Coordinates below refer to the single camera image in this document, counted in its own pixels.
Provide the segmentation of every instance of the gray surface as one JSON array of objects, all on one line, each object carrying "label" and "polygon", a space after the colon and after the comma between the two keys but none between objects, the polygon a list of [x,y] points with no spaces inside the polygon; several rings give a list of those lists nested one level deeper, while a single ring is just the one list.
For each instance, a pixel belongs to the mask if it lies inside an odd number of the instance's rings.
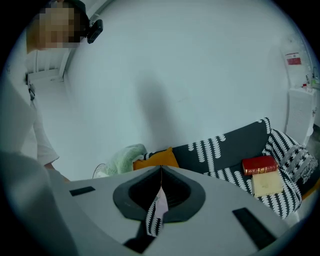
[{"label": "gray surface", "polygon": [[53,255],[78,255],[71,232],[55,205],[46,169],[34,159],[0,151],[0,170],[0,182],[13,213],[39,246]]},{"label": "gray surface", "polygon": [[270,256],[270,255],[285,255],[280,253],[286,245],[297,235],[302,226],[305,224],[304,221],[301,221],[295,224],[292,228],[286,231],[279,239],[274,241],[272,244],[263,248],[259,252],[255,253],[255,256]]},{"label": "gray surface", "polygon": [[[123,175],[75,181],[68,190],[92,186],[96,191],[75,196],[74,200],[88,217],[119,243],[135,237],[139,222],[125,219],[113,202],[113,191],[121,183],[133,179],[150,168]],[[249,255],[257,252],[249,236],[232,214],[232,210],[248,208],[268,230],[280,237],[287,224],[270,208],[236,185],[192,171],[172,168],[199,182],[206,192],[200,211],[189,221],[165,224],[164,229],[144,252],[145,255]]]},{"label": "gray surface", "polygon": [[[64,223],[71,233],[78,255],[83,256],[107,256],[107,255],[138,255],[136,252],[122,246],[105,232],[99,225],[95,225],[90,218],[82,211],[72,197],[67,183],[57,171],[48,171],[55,203],[61,213]],[[102,207],[97,205],[92,213],[99,213]]]}]

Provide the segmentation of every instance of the patterned throw blanket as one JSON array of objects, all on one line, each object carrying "label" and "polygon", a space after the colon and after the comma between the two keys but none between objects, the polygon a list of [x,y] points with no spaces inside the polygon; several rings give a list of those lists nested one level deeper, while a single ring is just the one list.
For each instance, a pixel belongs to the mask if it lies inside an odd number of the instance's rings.
[{"label": "patterned throw blanket", "polygon": [[[144,159],[153,154],[144,155]],[[300,178],[306,181],[318,164],[292,138],[271,129],[267,117],[220,136],[174,147],[173,154],[180,168],[228,181],[251,195],[251,176],[243,175],[241,160],[272,155],[279,165],[283,192],[257,199],[283,219],[302,203],[295,181]]]}]

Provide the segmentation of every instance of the black slot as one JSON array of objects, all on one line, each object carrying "label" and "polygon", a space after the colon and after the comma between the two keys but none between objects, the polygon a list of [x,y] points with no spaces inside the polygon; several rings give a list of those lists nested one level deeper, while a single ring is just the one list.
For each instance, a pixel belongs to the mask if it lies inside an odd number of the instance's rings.
[{"label": "black slot", "polygon": [[146,212],[155,200],[161,187],[161,170],[151,173],[129,188],[129,197]]},{"label": "black slot", "polygon": [[191,193],[185,182],[167,171],[162,172],[162,188],[169,210],[185,202]]},{"label": "black slot", "polygon": [[232,212],[259,250],[276,240],[247,208],[233,210]]},{"label": "black slot", "polygon": [[95,191],[95,189],[92,186],[86,186],[86,187],[70,190],[69,192],[71,196],[75,197],[85,193],[89,193],[91,191]]}]

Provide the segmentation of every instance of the white wall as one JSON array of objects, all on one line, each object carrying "label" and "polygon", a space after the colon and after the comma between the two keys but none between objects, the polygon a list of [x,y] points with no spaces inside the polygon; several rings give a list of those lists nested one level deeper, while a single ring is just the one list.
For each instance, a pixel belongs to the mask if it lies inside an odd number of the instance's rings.
[{"label": "white wall", "polygon": [[116,0],[100,18],[103,33],[67,72],[97,164],[135,143],[162,150],[266,116],[284,131],[280,45],[294,28],[273,3]]},{"label": "white wall", "polygon": [[67,94],[64,82],[35,84],[45,133],[57,154],[53,163],[69,180],[90,179],[95,169],[84,122]]},{"label": "white wall", "polygon": [[81,0],[85,4],[86,11],[90,10],[90,8],[98,2],[98,0]]}]

